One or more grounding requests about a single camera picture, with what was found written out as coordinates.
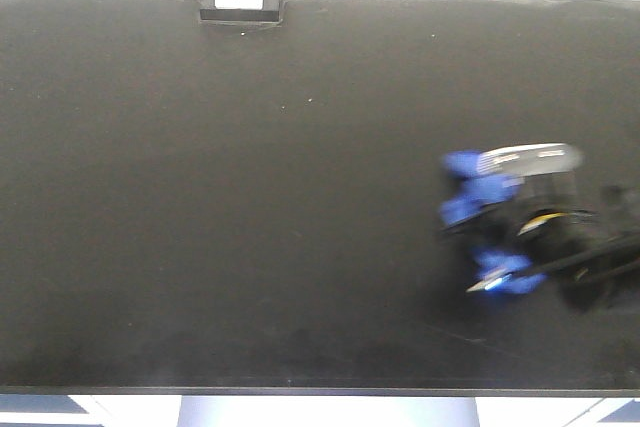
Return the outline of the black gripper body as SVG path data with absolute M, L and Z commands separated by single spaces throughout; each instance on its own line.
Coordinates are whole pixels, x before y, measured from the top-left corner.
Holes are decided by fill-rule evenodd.
M 517 278 L 542 274 L 577 308 L 612 306 L 620 295 L 620 188 L 603 190 L 603 209 L 580 204 L 568 174 L 524 180 L 516 197 L 479 226 L 500 248 L 527 256 Z

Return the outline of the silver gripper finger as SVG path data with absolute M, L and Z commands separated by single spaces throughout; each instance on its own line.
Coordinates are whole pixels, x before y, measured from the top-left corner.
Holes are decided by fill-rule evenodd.
M 566 143 L 543 143 L 501 147 L 482 152 L 479 175 L 507 174 L 528 177 L 570 172 L 583 161 L 583 153 Z

